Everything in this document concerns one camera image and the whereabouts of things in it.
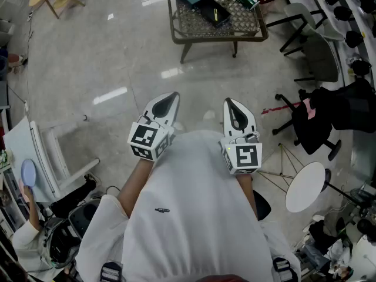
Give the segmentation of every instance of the glossy tile floor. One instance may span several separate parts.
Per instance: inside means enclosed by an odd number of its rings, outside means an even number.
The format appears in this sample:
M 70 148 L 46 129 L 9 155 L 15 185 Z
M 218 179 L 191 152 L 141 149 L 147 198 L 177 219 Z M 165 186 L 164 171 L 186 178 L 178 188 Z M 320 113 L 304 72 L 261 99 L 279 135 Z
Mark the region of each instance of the glossy tile floor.
M 59 141 L 71 170 L 99 157 L 93 172 L 102 179 L 103 188 L 122 187 L 137 162 L 126 143 L 132 122 L 151 98 L 178 91 L 181 103 L 177 121 L 187 131 L 200 128 L 209 110 L 215 113 L 216 129 L 220 130 L 223 100 L 231 97 L 254 113 L 264 156 L 276 151 L 264 163 L 265 170 L 280 171 L 277 145 L 281 142 L 304 164 L 320 161 L 332 169 L 332 183 L 337 186 L 346 179 L 351 141 L 343 140 L 343 148 L 333 162 L 328 161 L 325 147 L 308 156 L 301 147 L 294 147 L 293 129 L 271 134 L 272 128 L 291 118 L 288 109 L 261 114 L 283 106 L 274 100 L 276 93 L 297 102 L 302 86 L 308 90 L 315 87 L 293 82 L 308 73 L 299 53 L 289 58 L 279 52 L 292 27 L 271 28 L 268 40 L 262 43 L 239 43 L 237 58 L 232 58 L 232 43 L 193 45 L 181 65 L 183 47 L 171 40 L 166 0 L 83 1 L 85 7 L 69 6 L 59 20 L 43 4 L 35 11 L 30 26 L 25 0 L 8 47 L 10 52 L 26 53 L 30 31 L 28 65 L 16 75 L 9 74 L 8 79 L 10 87 L 28 101 L 31 120 L 89 116 L 88 122 L 59 128 Z M 270 9 L 267 22 L 283 18 L 285 4 L 278 1 Z M 103 99 L 114 91 L 122 94 Z M 9 100 L 12 124 L 16 125 L 24 116 L 24 107 L 12 92 Z M 339 136 L 336 131 L 331 135 L 335 142 Z M 351 135 L 342 133 L 341 137 L 350 139 Z M 292 173 L 291 166 L 286 163 L 284 167 L 287 174 Z M 286 189 L 282 179 L 271 179 Z M 293 214 L 286 210 L 284 193 L 258 174 L 254 174 L 254 188 L 272 206 L 267 219 L 279 221 L 291 245 L 302 238 L 302 229 L 315 212 L 338 207 L 342 199 L 327 189 L 307 210 Z

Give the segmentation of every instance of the white t-shirt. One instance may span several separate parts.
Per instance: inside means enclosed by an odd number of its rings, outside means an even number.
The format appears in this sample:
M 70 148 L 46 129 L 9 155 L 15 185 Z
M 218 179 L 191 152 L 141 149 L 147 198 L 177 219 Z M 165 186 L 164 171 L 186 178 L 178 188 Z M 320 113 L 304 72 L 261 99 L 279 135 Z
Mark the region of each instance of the white t-shirt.
M 102 197 L 76 256 L 84 282 L 99 281 L 109 260 L 123 264 L 129 282 L 225 274 L 273 281 L 270 239 L 227 170 L 220 138 L 209 131 L 176 137 L 156 163 L 130 219 L 115 197 Z
M 13 235 L 12 244 L 23 269 L 35 278 L 51 282 L 64 268 L 51 268 L 41 260 L 41 234 L 27 221 Z

